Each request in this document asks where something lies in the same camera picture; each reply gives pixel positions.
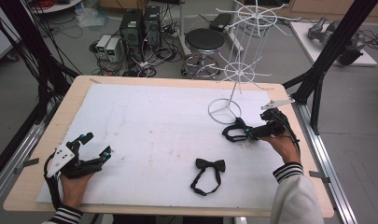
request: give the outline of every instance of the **metal rail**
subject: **metal rail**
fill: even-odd
[[[0,197],[10,185],[10,182],[13,181],[14,176],[20,174],[24,162],[29,158],[45,130],[46,125],[43,120],[39,124],[33,125],[28,134],[26,134],[19,148],[0,173]]]
[[[297,105],[294,104],[298,111],[301,114],[302,124],[305,128],[305,131],[308,132],[308,137],[311,139],[311,144],[315,157],[321,172],[324,177],[328,177],[330,183],[326,183],[325,186],[328,188],[330,198],[335,202],[337,211],[342,219],[343,223],[354,224],[357,223],[355,214],[352,211],[351,205],[348,202],[348,199],[343,192],[343,187],[338,179],[338,176],[334,170],[334,167],[331,163],[328,152],[326,151],[325,145],[320,137],[311,127],[311,112],[308,109],[307,105]]]

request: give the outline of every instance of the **wooden table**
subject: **wooden table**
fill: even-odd
[[[37,203],[36,197],[44,183],[43,164],[64,139],[67,130],[86,97],[89,87],[94,84],[124,84],[140,86],[165,86],[182,88],[207,88],[231,90],[231,82],[215,82],[209,80],[186,80],[186,79],[163,79],[163,78],[137,78],[137,77],[77,77],[63,102],[57,110],[48,128],[40,139],[31,159],[39,158],[39,164],[26,167],[12,191],[7,196],[4,208],[8,211],[40,212],[54,211],[51,203]],[[279,84],[259,84],[267,89],[269,98],[286,100],[287,93]],[[253,84],[242,85],[242,90],[260,91]],[[309,171],[316,171],[314,159],[305,141],[300,124],[295,116],[291,105],[278,107],[285,115],[295,134],[301,140],[301,162],[304,172],[309,176]],[[310,177],[315,185],[320,207],[324,217],[332,217],[332,209],[329,196],[324,188],[322,180]],[[195,207],[166,207],[166,206],[130,206],[130,205],[107,205],[107,204],[84,204],[80,208],[86,213],[111,213],[111,214],[151,214],[151,215],[181,215],[181,216],[220,216],[220,217],[268,217],[271,211],[242,209],[242,208],[195,208]]]

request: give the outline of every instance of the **black bow tie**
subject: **black bow tie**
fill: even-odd
[[[201,194],[202,196],[206,196],[207,194],[214,193],[221,184],[220,172],[226,171],[226,163],[224,162],[224,160],[211,162],[211,161],[206,161],[206,160],[203,160],[203,159],[197,159],[195,161],[195,165],[197,166],[198,169],[201,169],[201,171],[197,175],[197,177],[195,177],[194,181],[192,181],[190,187],[192,189],[194,189],[194,192]],[[203,172],[205,172],[207,167],[213,167],[215,169],[217,187],[215,189],[213,189],[212,191],[205,193],[201,189],[197,189],[195,186],[197,185],[198,180],[200,179]]]
[[[219,170],[220,172],[226,171],[226,163],[224,162],[224,160],[211,162],[211,161],[206,161],[203,159],[197,159],[195,161],[195,165],[198,167],[198,169],[213,167]]]

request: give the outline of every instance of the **round stool seat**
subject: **round stool seat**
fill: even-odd
[[[196,29],[186,34],[186,45],[189,49],[215,52],[224,45],[224,37],[218,31]]]

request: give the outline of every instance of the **white paper sheet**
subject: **white paper sheet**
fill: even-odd
[[[207,109],[230,95],[231,90],[93,84],[62,142],[92,132],[79,151],[84,161],[113,149],[83,203],[270,209],[277,187],[272,171],[282,160],[265,142],[231,143],[221,134],[227,125],[212,120]],[[265,91],[237,91],[233,100],[246,125],[265,123],[259,116],[270,101]],[[206,197],[189,187],[200,172],[197,158],[226,162],[221,186]],[[207,168],[197,188],[216,185],[214,170]],[[46,184],[37,201],[50,202]]]

